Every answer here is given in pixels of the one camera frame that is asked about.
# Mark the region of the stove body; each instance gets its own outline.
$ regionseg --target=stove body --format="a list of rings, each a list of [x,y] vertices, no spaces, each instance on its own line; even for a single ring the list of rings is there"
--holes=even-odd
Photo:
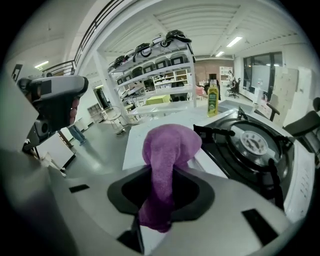
[[[242,109],[201,125],[195,125],[194,130],[202,138],[202,150],[229,179],[262,195],[293,222],[306,215],[315,170],[310,162],[299,163],[301,152],[305,153],[299,142],[283,135],[269,120],[252,117]]]

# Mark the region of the purple towel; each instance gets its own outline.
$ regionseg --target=purple towel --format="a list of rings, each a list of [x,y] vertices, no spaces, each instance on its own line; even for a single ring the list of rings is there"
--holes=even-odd
[[[201,138],[193,130],[179,124],[165,124],[148,132],[142,156],[152,168],[152,187],[139,210],[140,225],[161,233],[170,229],[174,210],[173,166],[187,168],[187,162],[195,156],[201,144]]]

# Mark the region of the doorway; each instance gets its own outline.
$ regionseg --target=doorway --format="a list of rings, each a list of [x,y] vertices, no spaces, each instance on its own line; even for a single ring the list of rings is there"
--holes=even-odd
[[[95,89],[93,91],[94,91],[94,94],[95,94],[95,96],[96,96],[101,108],[103,108],[103,109],[109,108],[110,107],[110,102],[108,102],[108,100],[107,100],[102,88],[98,88],[98,89]]]

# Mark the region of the jeans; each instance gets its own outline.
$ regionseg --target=jeans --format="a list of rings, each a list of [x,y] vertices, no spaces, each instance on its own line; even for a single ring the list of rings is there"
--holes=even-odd
[[[80,143],[84,143],[86,140],[86,137],[82,134],[82,132],[76,127],[75,125],[68,128],[71,135]]]

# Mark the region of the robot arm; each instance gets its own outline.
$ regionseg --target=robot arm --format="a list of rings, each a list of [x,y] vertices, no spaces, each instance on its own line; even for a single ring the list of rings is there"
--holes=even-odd
[[[83,76],[52,76],[17,82],[22,92],[39,112],[28,139],[29,150],[48,139],[54,132],[70,125],[70,110],[74,99],[80,98],[88,89],[88,80]]]

